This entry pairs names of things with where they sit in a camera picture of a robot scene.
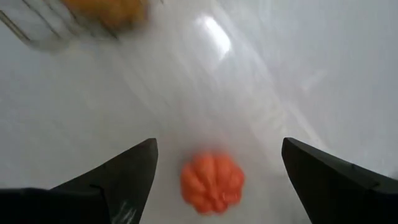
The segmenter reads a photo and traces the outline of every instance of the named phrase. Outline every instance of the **small pumpkin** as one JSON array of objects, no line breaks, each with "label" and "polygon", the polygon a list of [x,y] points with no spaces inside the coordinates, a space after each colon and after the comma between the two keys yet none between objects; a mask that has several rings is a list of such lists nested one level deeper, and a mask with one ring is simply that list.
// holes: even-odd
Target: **small pumpkin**
[{"label": "small pumpkin", "polygon": [[201,152],[182,169],[181,194],[198,213],[223,213],[240,202],[244,173],[229,155]]}]

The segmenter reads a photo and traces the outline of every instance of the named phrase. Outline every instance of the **white floor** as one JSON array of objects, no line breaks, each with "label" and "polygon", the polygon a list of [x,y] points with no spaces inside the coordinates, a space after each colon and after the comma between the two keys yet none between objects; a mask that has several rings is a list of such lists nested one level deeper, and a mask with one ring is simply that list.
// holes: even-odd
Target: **white floor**
[{"label": "white floor", "polygon": [[[397,1],[153,1],[145,29],[55,53],[0,25],[0,187],[53,187],[150,137],[141,223],[309,223],[284,171],[292,136],[398,177]],[[221,142],[242,203],[200,217],[178,172]]]}]

